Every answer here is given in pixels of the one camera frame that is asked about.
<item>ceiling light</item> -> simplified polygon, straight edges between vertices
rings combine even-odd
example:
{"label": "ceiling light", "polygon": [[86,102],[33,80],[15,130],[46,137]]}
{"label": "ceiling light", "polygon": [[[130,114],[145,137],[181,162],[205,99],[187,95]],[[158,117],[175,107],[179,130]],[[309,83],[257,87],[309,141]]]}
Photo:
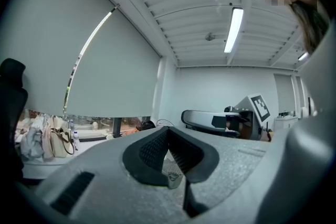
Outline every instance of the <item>ceiling light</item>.
{"label": "ceiling light", "polygon": [[232,10],[230,32],[224,49],[224,52],[227,54],[232,51],[233,45],[235,44],[236,38],[239,33],[240,25],[242,24],[243,13],[244,11],[242,8],[233,8]]}
{"label": "ceiling light", "polygon": [[304,60],[304,58],[307,57],[307,56],[308,56],[308,53],[305,52],[303,55],[301,55],[301,56],[299,57],[299,61]]}

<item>roller blind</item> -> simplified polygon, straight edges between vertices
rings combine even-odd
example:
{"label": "roller blind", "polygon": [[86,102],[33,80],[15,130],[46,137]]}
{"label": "roller blind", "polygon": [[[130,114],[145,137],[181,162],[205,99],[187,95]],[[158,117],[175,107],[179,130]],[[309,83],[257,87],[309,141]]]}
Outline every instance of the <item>roller blind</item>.
{"label": "roller blind", "polygon": [[274,74],[278,92],[279,113],[295,110],[295,97],[291,76]]}
{"label": "roller blind", "polygon": [[113,7],[108,0],[11,1],[0,29],[0,61],[26,65],[26,108],[62,115],[79,53]]}
{"label": "roller blind", "polygon": [[300,97],[300,107],[303,108],[305,106],[305,97],[303,95],[303,87],[300,77],[296,77],[296,80],[298,82],[298,88],[299,88],[299,97]]}
{"label": "roller blind", "polygon": [[67,113],[111,118],[151,115],[159,61],[135,27],[114,11],[79,62]]}

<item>beige handbag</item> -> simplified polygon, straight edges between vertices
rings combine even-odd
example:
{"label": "beige handbag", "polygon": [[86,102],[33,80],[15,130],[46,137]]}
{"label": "beige handbag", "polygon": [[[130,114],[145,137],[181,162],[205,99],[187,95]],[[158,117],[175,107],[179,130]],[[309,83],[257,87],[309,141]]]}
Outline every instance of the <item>beige handbag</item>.
{"label": "beige handbag", "polygon": [[74,153],[70,137],[71,132],[69,129],[64,129],[53,128],[50,133],[52,151],[57,158],[65,158],[68,154],[72,155]]}
{"label": "beige handbag", "polygon": [[49,123],[47,123],[42,133],[42,149],[44,151],[43,159],[45,161],[50,161],[54,158],[54,153],[53,153],[53,149],[51,146],[50,134],[51,134],[51,128],[50,128]]}

